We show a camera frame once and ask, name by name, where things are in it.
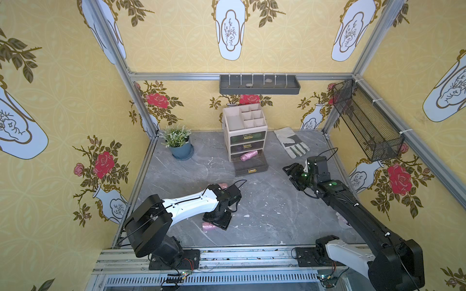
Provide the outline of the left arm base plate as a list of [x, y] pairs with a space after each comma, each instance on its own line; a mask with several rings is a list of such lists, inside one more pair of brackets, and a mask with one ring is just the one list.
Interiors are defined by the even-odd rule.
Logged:
[[195, 270], [199, 268], [200, 250], [182, 249], [175, 254], [152, 254], [149, 261], [149, 270]]

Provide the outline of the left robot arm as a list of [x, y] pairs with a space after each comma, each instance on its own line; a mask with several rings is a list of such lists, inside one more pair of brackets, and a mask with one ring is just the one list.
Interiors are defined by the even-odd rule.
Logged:
[[167, 236], [171, 226], [202, 214], [203, 221], [226, 230], [237, 206], [241, 191], [236, 185], [222, 188], [210, 184], [196, 194], [173, 199], [151, 195], [136, 208], [123, 226], [137, 258], [155, 255], [173, 264], [181, 259], [183, 249], [179, 241]]

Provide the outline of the beige drawer organizer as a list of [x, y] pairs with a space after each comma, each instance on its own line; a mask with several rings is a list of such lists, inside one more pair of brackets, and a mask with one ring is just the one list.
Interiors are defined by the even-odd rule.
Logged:
[[[266, 172], [268, 163], [264, 148], [268, 125], [260, 104], [247, 104], [223, 109], [222, 129], [228, 160], [233, 163], [236, 177]], [[246, 152], [258, 150], [258, 155], [245, 162]]]

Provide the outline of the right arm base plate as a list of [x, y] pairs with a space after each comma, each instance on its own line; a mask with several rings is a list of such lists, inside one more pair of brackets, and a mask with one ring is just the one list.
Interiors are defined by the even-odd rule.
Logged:
[[294, 249], [299, 267], [326, 267], [330, 263], [318, 247], [297, 247]]

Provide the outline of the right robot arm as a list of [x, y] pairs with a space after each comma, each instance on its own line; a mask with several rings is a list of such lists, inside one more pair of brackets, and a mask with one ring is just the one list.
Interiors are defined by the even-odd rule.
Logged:
[[293, 186], [311, 190], [339, 213], [364, 239], [369, 250], [353, 247], [334, 235], [316, 240], [317, 263], [335, 261], [363, 275], [377, 291], [415, 291], [425, 285], [421, 246], [404, 240], [375, 218], [354, 197], [348, 186], [331, 178], [324, 157], [311, 157], [307, 166], [294, 163], [283, 168]]

